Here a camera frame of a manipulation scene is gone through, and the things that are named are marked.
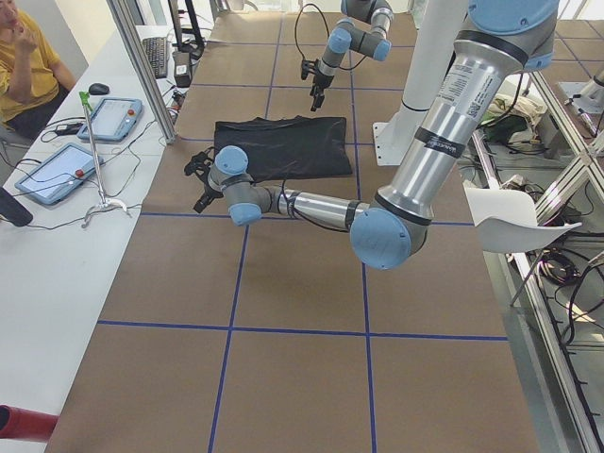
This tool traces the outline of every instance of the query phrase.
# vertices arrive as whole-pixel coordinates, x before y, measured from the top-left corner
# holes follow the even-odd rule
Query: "sticker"
[[[430,132],[421,126],[418,127],[417,131],[415,132],[415,138],[421,142],[424,142],[426,147],[440,153],[445,153],[455,159],[461,157],[461,154],[463,154],[463,150],[465,149],[463,144],[447,140],[445,137],[441,137],[434,132]]]
[[[499,77],[478,65],[454,64],[436,97],[456,113],[479,122],[500,86]]]

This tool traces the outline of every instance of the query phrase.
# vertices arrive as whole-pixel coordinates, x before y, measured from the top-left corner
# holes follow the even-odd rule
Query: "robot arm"
[[[331,85],[348,50],[377,61],[385,60],[390,52],[391,43],[386,37],[394,15],[385,0],[343,0],[342,13],[370,24],[371,30],[367,33],[356,28],[350,19],[342,19],[329,35],[321,59],[302,60],[302,80],[306,80],[309,74],[314,74],[310,90],[312,111],[323,105],[324,90]]]
[[[224,195],[236,225],[256,222],[264,212],[302,217],[349,231],[367,265],[396,267],[424,244],[432,200],[503,79],[551,61],[557,10],[558,0],[471,1],[455,40],[456,59],[393,180],[371,203],[254,186],[247,156],[234,146],[209,167],[207,189]]]

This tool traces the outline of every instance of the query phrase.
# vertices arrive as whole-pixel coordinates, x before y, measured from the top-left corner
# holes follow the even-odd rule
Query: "red object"
[[[48,413],[0,406],[0,439],[48,442],[58,419]]]

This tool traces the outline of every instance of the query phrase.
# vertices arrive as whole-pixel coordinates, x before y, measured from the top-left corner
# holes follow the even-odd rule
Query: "metal stand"
[[[94,140],[94,134],[92,133],[92,121],[90,114],[91,106],[88,103],[88,96],[89,95],[87,92],[80,92],[79,94],[79,97],[82,100],[82,107],[84,108],[84,116],[86,117],[86,126],[88,127],[88,137],[91,142],[92,159],[94,160],[94,170],[96,171],[96,178],[98,180],[98,194],[101,197],[101,202],[95,206],[92,206],[86,211],[82,228],[87,227],[91,222],[92,216],[98,212],[107,212],[109,210],[114,210],[115,208],[120,208],[124,210],[128,217],[130,216],[126,203],[116,198],[107,198],[105,194],[103,176],[101,175],[101,163],[98,159],[98,152],[96,151],[96,141]]]

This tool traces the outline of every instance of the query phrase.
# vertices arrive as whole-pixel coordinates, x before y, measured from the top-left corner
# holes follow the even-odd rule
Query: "white chair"
[[[539,226],[535,204],[527,193],[512,190],[465,188],[482,249],[520,253],[547,247],[581,223]]]

